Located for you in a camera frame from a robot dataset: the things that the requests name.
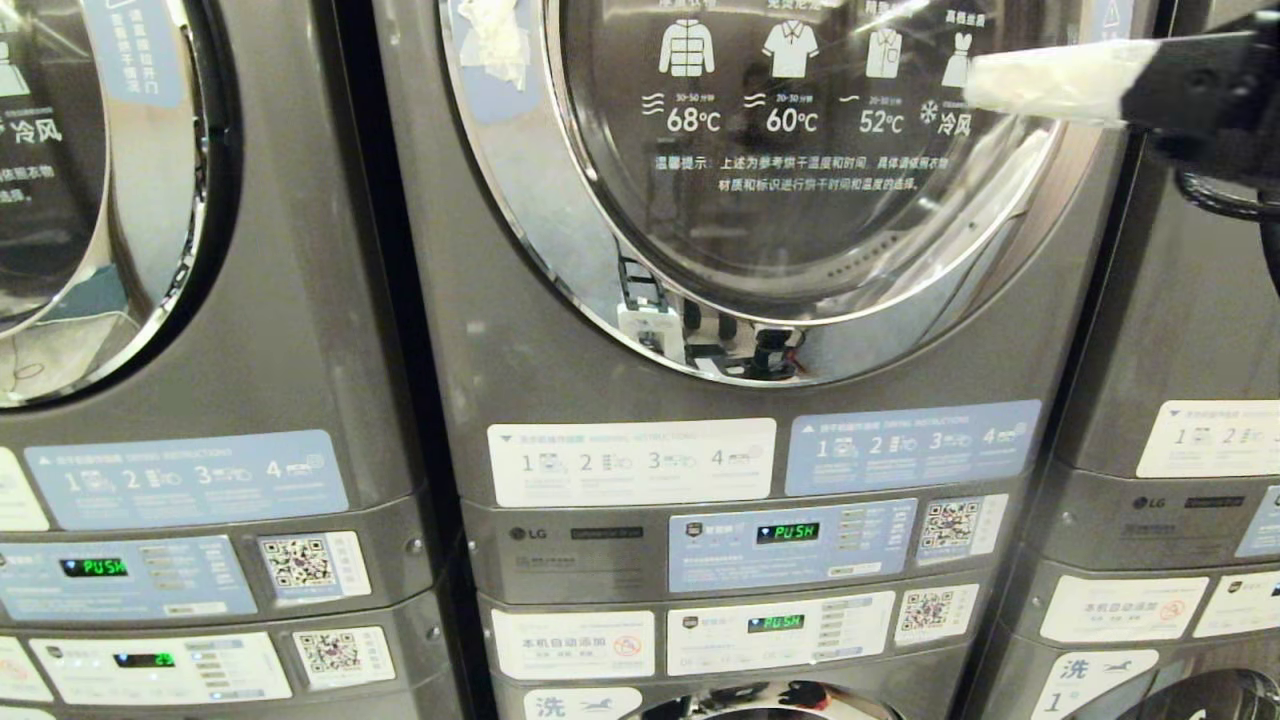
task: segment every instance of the stacked washer dryer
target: stacked washer dryer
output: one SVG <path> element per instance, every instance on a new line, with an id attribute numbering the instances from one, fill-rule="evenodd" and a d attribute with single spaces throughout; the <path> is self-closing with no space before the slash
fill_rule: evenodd
<path id="1" fill-rule="evenodd" d="M 1248 3 L 1179 3 L 1180 33 Z M 974 719 L 1280 715 L 1280 302 L 1258 228 L 1137 165 Z"/>
<path id="2" fill-rule="evenodd" d="M 1107 8 L 375 6 L 502 717 L 943 717 L 1116 165 L 960 86 Z"/>
<path id="3" fill-rule="evenodd" d="M 0 0 L 0 716 L 461 717 L 333 6 Z"/>

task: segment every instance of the qr code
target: qr code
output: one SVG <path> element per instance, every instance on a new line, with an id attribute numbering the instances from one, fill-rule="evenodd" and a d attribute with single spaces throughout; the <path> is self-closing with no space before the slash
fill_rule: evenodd
<path id="1" fill-rule="evenodd" d="M 297 633 L 296 638 L 302 650 L 302 661 L 312 675 L 351 673 L 364 667 L 355 633 Z"/>
<path id="2" fill-rule="evenodd" d="M 920 530 L 920 547 L 963 547 L 972 543 L 980 506 L 975 500 L 929 505 L 924 529 Z"/>
<path id="3" fill-rule="evenodd" d="M 338 583 L 333 557 L 320 538 L 264 541 L 262 555 L 276 587 L 308 588 Z"/>
<path id="4" fill-rule="evenodd" d="M 913 591 L 902 600 L 902 630 L 931 630 L 947 624 L 955 592 Z"/>

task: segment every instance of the dryer door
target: dryer door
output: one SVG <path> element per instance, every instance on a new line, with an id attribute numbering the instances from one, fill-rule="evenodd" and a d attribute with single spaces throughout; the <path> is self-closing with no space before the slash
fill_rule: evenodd
<path id="1" fill-rule="evenodd" d="M 1219 670 L 1175 683 L 1119 720 L 1276 720 L 1276 685 L 1257 673 Z"/>
<path id="2" fill-rule="evenodd" d="M 521 243 L 607 332 L 719 382 L 842 379 L 955 327 L 1096 146 L 963 101 L 973 56 L 1093 35 L 1078 0 L 443 6 Z"/>
<path id="3" fill-rule="evenodd" d="M 170 320 L 221 173 L 200 37 L 177 0 L 0 0 L 0 407 Z"/>

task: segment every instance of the lg logo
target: lg logo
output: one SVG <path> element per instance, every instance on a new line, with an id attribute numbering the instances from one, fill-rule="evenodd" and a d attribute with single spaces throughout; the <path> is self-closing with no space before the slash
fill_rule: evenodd
<path id="1" fill-rule="evenodd" d="M 530 530 L 526 530 L 525 528 L 512 528 L 511 533 L 508 533 L 508 534 L 511 536 L 511 539 L 513 539 L 513 541 L 522 541 L 525 538 L 529 538 L 529 539 L 547 539 L 547 530 L 544 530 L 541 528 L 535 528 L 535 529 L 530 529 Z"/>

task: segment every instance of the snowflake icon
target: snowflake icon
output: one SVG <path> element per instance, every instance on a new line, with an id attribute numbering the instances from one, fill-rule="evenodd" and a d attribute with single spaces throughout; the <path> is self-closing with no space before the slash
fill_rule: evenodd
<path id="1" fill-rule="evenodd" d="M 932 126 L 936 119 L 938 119 L 938 104 L 933 100 L 925 100 L 924 105 L 920 105 L 920 122 Z"/>

